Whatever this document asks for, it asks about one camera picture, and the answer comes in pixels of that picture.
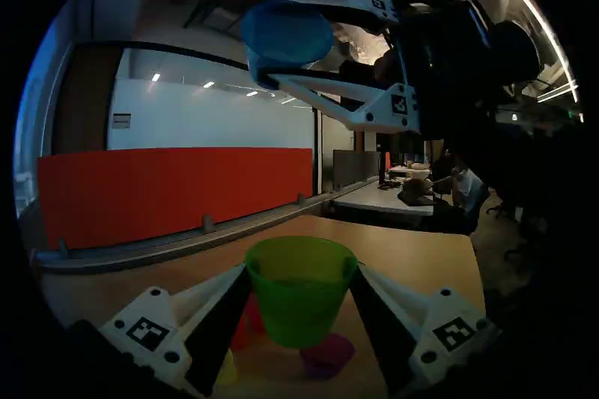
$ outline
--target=plastic cup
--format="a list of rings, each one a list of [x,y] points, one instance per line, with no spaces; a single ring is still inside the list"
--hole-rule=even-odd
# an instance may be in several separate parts
[[[311,5],[269,0],[253,7],[242,21],[249,71],[262,87],[265,67],[300,68],[324,58],[333,45],[329,22]]]
[[[249,328],[251,330],[262,334],[266,332],[266,329],[264,328],[264,321],[262,320],[260,309],[258,308],[258,300],[256,299],[255,293],[252,292],[252,294],[249,295],[246,309],[243,311],[243,313],[248,319]]]
[[[316,380],[331,379],[351,360],[356,348],[341,335],[328,334],[317,346],[299,350],[308,377]]]
[[[314,237],[278,237],[246,254],[267,334],[284,347],[319,344],[329,333],[357,259],[345,246]]]

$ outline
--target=wooden table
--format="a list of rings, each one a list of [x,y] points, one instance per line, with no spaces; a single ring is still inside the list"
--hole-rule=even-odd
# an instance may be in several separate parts
[[[404,174],[420,174],[421,176],[428,176],[431,174],[431,170],[425,168],[424,170],[415,170],[414,168],[404,167],[402,165],[398,165],[396,167],[392,167],[389,169],[390,173],[404,173]]]
[[[400,213],[403,215],[431,216],[433,206],[408,206],[398,199],[399,188],[379,189],[378,181],[369,183],[346,195],[338,196],[333,203],[353,209],[376,210],[377,212]]]
[[[450,286],[484,310],[482,284],[468,237],[378,228],[300,216],[273,228],[198,254],[161,264],[99,275],[45,274],[42,289],[57,318],[68,325],[85,318],[99,326],[151,285],[171,293],[191,287],[243,261],[257,241],[282,235],[322,237],[346,245],[359,260],[423,293]],[[214,398],[384,398],[386,387],[351,293],[333,332],[348,337],[356,355],[334,379],[305,378],[297,350],[254,336],[235,354],[239,376],[217,387]]]

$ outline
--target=floor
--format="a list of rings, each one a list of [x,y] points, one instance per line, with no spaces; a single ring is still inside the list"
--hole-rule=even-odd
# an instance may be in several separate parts
[[[503,255],[509,249],[516,249],[520,243],[517,223],[504,216],[496,219],[496,212],[486,214],[489,207],[497,206],[501,199],[492,193],[481,208],[478,227],[470,239],[476,249],[476,258],[481,270],[485,290],[498,290],[503,296],[525,285],[529,280],[529,272],[517,273],[518,257],[509,262]]]

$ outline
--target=red panel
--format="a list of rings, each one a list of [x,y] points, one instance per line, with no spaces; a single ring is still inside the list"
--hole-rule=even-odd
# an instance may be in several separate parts
[[[41,157],[40,205],[53,249],[110,246],[289,204],[312,192],[299,148],[168,148]]]

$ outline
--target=person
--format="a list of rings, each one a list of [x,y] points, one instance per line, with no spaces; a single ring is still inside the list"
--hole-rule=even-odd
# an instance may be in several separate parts
[[[480,195],[481,178],[468,168],[461,157],[456,156],[457,166],[451,170],[451,199],[454,206],[460,207],[465,214],[472,211]]]
[[[447,144],[443,142],[441,156],[431,166],[431,179],[436,182],[433,186],[435,193],[440,195],[451,194],[451,170],[455,166],[455,156],[451,153]]]

